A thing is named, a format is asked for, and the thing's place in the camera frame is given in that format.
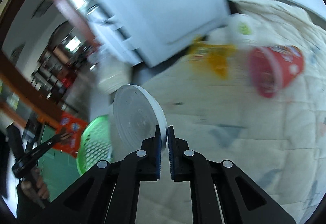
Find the person's left hand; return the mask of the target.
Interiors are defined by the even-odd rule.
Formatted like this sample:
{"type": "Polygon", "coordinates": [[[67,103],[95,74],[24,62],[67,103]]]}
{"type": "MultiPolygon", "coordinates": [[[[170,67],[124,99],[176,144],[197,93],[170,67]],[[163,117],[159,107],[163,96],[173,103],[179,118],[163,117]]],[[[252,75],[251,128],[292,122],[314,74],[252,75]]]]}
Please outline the person's left hand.
{"type": "Polygon", "coordinates": [[[34,172],[32,173],[32,176],[36,181],[36,186],[33,186],[30,181],[22,181],[20,183],[20,187],[23,193],[33,202],[36,202],[39,199],[48,200],[50,196],[49,190],[47,188],[47,185],[43,181],[42,176],[40,175],[40,170],[38,168],[35,168],[34,172]]]}

